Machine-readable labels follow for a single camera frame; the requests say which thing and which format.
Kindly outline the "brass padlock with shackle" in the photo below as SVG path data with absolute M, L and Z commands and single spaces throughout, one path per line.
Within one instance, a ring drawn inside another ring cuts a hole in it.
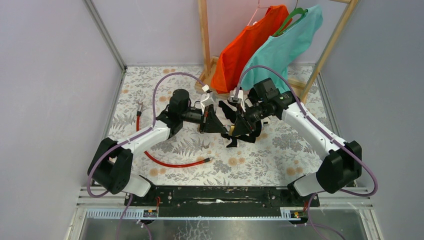
M 229 136 L 235 136 L 234 132 L 235 132 L 235 125 L 234 124 L 226 124 L 224 125 L 224 127 L 226 128 L 226 133 Z

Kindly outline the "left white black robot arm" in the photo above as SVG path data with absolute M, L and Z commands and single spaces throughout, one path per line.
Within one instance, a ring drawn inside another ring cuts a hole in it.
M 87 170 L 89 180 L 94 180 L 109 193 L 120 192 L 136 195 L 144 206 L 152 204 L 155 192 L 151 182 L 132 173 L 133 158 L 176 135 L 185 122 L 195 123 L 201 133 L 227 132 L 216 116 L 216 96 L 210 90 L 202 94 L 200 107 L 191 105 L 190 95 L 185 89 L 173 92 L 169 104 L 154 118 L 153 125 L 121 140 L 103 139 Z

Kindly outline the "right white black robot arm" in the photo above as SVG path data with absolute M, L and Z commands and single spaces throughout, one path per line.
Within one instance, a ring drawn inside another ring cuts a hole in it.
M 315 173 L 288 184 L 286 198 L 291 205 L 301 205 L 313 193 L 334 194 L 362 175 L 362 148 L 356 141 L 346 142 L 335 135 L 308 113 L 293 93 L 280 93 L 270 78 L 256 83 L 253 91 L 259 101 L 252 106 L 237 105 L 235 123 L 230 127 L 229 135 L 250 134 L 261 120 L 275 116 L 294 128 L 322 161 Z

